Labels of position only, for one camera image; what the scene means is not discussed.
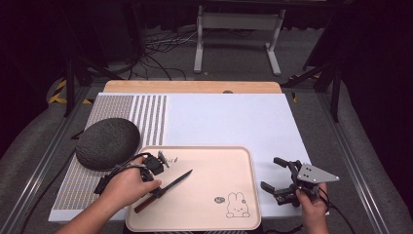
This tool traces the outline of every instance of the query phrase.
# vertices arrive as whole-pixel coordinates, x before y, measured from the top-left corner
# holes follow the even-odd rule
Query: tray
[[[128,208],[126,225],[143,231],[252,230],[261,222],[248,150],[238,146],[147,146],[162,150],[170,168],[156,176],[163,187],[193,172],[140,213]]]

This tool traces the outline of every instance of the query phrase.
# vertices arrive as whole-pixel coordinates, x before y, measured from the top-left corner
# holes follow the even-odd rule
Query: cartoon bunny
[[[244,194],[230,193],[228,195],[228,213],[227,217],[249,217],[248,206],[244,198]]]

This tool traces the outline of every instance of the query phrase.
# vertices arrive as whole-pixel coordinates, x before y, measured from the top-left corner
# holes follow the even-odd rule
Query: knife blade
[[[180,181],[182,181],[184,178],[186,178],[189,174],[192,173],[192,170],[190,170],[189,172],[187,172],[184,175],[181,175],[180,177],[178,177],[176,180],[174,180],[172,183],[168,184],[165,188],[162,189],[163,194],[165,194],[170,188],[174,187],[177,183],[179,183]],[[145,209],[147,206],[149,206],[151,203],[153,203],[157,198],[155,195],[150,196],[148,199],[146,199],[144,202],[142,202],[141,204],[137,205],[137,207],[134,208],[134,212],[135,213],[139,213],[141,212],[143,209]]]

